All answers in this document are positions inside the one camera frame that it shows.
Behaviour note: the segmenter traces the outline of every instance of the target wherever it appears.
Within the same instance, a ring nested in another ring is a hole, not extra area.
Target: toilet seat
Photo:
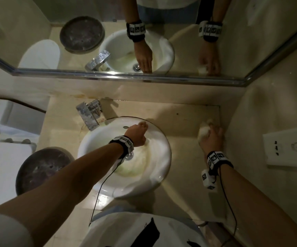
[[[24,53],[19,68],[57,69],[60,49],[52,40],[41,40],[32,45]]]
[[[0,204],[17,196],[18,171],[34,151],[35,147],[31,144],[0,142]]]

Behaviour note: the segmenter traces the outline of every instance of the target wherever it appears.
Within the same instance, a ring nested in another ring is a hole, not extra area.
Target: white toilet
[[[52,40],[41,40],[33,44],[24,53],[19,68],[57,69],[60,49]]]
[[[0,135],[17,139],[17,143],[0,142],[0,204],[14,198],[16,177],[23,162],[35,152],[35,144],[22,144],[20,139],[38,137],[45,114],[0,99]]]

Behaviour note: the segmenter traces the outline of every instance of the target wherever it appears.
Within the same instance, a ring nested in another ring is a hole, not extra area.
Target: white sleeve
[[[0,247],[34,247],[29,231],[17,220],[0,214]]]

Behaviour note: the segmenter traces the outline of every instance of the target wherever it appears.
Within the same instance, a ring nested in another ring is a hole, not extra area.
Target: sink
[[[152,72],[166,74],[175,60],[175,53],[171,43],[163,36],[146,31],[146,43],[153,52]],[[134,43],[127,36],[127,30],[120,30],[107,37],[101,44],[99,51],[107,50],[111,53],[106,67],[110,71],[134,73],[133,66],[137,64]]]
[[[78,158],[108,144],[113,138],[123,135],[128,127],[141,121],[143,119],[135,117],[106,120],[85,135],[78,150]],[[167,175],[171,162],[168,140],[159,128],[148,121],[146,123],[149,128],[145,133],[145,145],[136,147],[132,158],[124,160],[105,181],[101,194],[114,198],[138,195],[155,187]],[[101,184],[117,167],[118,162],[115,162],[108,173],[94,185],[94,190],[99,191]]]

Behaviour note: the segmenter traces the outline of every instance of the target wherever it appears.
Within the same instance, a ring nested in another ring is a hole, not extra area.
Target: black cable
[[[97,194],[96,203],[95,203],[95,206],[94,206],[94,208],[93,208],[93,213],[95,212],[95,208],[96,208],[96,204],[97,204],[97,201],[98,201],[98,196],[99,196],[100,190],[102,189],[103,184],[105,183],[105,181],[106,181],[106,180],[113,174],[113,172],[111,172],[111,173],[107,176],[107,178],[105,178],[104,182],[103,182],[102,185],[100,186],[100,189],[99,189],[98,194]],[[91,214],[91,219],[90,219],[89,226],[90,226],[90,224],[91,224],[91,221],[93,220],[93,213]]]
[[[238,221],[236,219],[236,216],[234,215],[234,212],[231,208],[231,205],[229,203],[229,200],[228,200],[228,197],[226,196],[226,193],[225,193],[225,190],[224,190],[224,187],[223,187],[223,182],[222,182],[222,171],[221,171],[221,166],[219,167],[219,180],[221,182],[221,187],[222,187],[222,190],[223,190],[223,193],[224,193],[224,196],[225,196],[225,199],[226,199],[226,202],[228,203],[229,207],[230,207],[230,210],[232,212],[232,215],[234,217],[234,220],[236,222],[236,226],[234,227],[234,232],[233,232],[233,235],[232,237],[230,237],[228,240],[226,240],[222,245],[221,247],[225,246],[229,241],[231,241],[232,238],[234,238],[235,234],[236,234],[236,231],[237,231],[237,225],[238,225]]]

